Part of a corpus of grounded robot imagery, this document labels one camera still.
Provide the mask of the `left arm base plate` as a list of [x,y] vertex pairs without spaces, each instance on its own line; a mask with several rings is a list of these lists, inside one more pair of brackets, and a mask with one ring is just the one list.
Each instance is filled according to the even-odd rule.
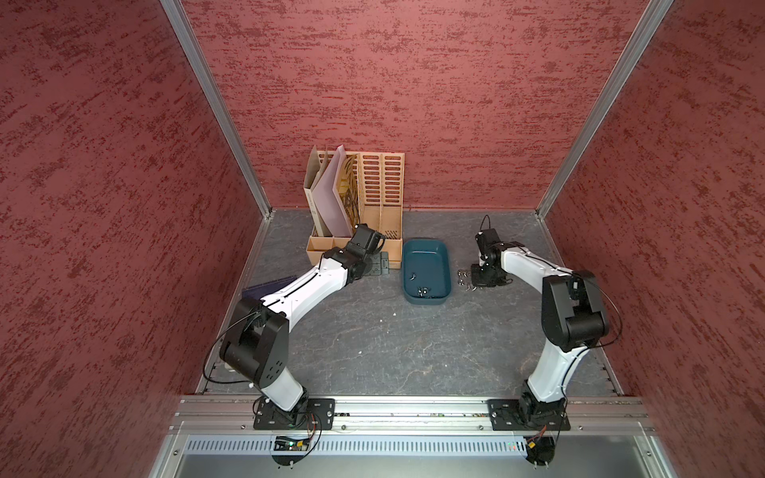
[[255,430],[331,430],[336,400],[332,398],[303,398],[293,410],[285,411],[269,398],[253,406]]

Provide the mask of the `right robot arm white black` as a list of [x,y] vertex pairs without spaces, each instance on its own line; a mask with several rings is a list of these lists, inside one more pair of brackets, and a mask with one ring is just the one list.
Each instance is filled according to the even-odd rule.
[[541,294],[543,352],[519,400],[509,406],[491,406],[498,419],[495,427],[562,427],[571,377],[589,350],[610,332],[597,280],[589,271],[565,268],[518,242],[505,242],[491,227],[479,230],[475,240],[479,260],[470,269],[474,287],[500,287],[519,279]]

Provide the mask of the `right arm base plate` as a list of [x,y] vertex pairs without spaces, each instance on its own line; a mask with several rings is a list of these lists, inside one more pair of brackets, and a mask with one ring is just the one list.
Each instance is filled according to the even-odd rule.
[[494,431],[569,431],[565,400],[536,402],[533,396],[519,400],[488,400],[488,416]]

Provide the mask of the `teal plastic storage tray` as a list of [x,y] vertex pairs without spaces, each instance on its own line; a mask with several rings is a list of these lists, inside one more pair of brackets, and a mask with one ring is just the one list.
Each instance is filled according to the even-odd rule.
[[[418,283],[430,288],[426,298],[416,296],[410,274],[418,275]],[[446,245],[437,239],[414,238],[402,249],[402,290],[404,298],[418,306],[438,306],[451,294],[449,254]]]

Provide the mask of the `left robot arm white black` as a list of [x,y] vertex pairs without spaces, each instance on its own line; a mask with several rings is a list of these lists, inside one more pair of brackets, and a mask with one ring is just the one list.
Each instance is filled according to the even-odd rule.
[[230,325],[216,341],[219,358],[267,400],[266,415],[278,427],[316,429],[321,422],[309,409],[309,394],[291,374],[289,336],[312,309],[330,295],[362,279],[372,258],[386,244],[384,234],[359,224],[343,247],[322,254],[307,273],[257,300],[237,303]]

